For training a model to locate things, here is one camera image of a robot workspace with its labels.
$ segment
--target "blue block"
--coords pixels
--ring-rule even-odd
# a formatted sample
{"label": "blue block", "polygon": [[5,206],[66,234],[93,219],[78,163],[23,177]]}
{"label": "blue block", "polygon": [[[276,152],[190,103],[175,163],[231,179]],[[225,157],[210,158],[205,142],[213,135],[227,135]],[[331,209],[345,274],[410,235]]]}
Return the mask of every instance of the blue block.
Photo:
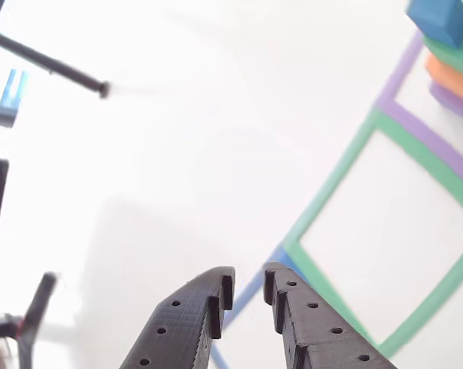
{"label": "blue block", "polygon": [[463,41],[462,0],[411,0],[408,16],[427,37],[460,48]]}

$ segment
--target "orange block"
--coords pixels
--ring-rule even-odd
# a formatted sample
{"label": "orange block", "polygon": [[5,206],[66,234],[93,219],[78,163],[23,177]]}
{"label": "orange block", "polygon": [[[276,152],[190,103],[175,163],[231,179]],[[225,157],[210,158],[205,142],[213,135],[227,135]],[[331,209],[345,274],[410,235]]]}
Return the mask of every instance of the orange block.
{"label": "orange block", "polygon": [[456,71],[450,65],[442,63],[434,55],[428,57],[426,69],[439,85],[463,98],[463,74],[461,72]]}

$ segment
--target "green tape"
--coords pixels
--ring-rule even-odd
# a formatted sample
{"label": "green tape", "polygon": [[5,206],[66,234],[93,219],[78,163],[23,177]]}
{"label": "green tape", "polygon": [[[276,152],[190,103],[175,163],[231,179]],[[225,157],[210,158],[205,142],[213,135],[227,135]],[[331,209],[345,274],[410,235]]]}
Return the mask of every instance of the green tape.
{"label": "green tape", "polygon": [[430,320],[463,282],[463,254],[450,271],[438,283],[434,290],[423,300],[415,311],[380,345],[370,338],[368,332],[355,316],[354,312],[343,301],[342,296],[334,289],[315,262],[308,256],[300,244],[301,236],[317,218],[328,199],[339,183],[349,172],[350,167],[367,144],[372,132],[378,129],[401,146],[407,154],[415,159],[428,173],[440,183],[463,207],[463,181],[440,159],[438,159],[417,138],[409,134],[392,118],[378,110],[374,110],[366,119],[357,135],[343,154],[335,170],[331,173],[315,199],[309,204],[301,217],[285,238],[284,247],[291,259],[305,274],[308,282],[316,291],[335,308],[346,321],[360,334],[378,347],[383,355],[394,355],[404,344]]}

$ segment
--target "purple block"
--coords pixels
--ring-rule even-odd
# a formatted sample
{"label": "purple block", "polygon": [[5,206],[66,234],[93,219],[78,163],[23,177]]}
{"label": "purple block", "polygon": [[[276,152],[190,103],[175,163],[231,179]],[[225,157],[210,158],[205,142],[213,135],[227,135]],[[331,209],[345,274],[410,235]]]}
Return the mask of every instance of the purple block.
{"label": "purple block", "polygon": [[463,117],[463,98],[436,82],[431,83],[430,93],[448,110]]}

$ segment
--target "black rod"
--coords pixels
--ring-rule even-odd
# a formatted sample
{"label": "black rod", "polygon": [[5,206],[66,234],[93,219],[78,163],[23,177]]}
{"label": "black rod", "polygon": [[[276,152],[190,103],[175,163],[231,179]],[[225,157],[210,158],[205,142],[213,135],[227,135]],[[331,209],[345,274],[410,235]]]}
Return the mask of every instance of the black rod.
{"label": "black rod", "polygon": [[13,54],[32,62],[48,71],[58,73],[73,82],[76,82],[87,89],[99,92],[101,97],[106,97],[108,94],[108,83],[100,82],[90,77],[89,75],[78,71],[59,60],[48,57],[36,50],[29,48],[15,40],[11,40],[0,34],[0,47],[12,52]]}

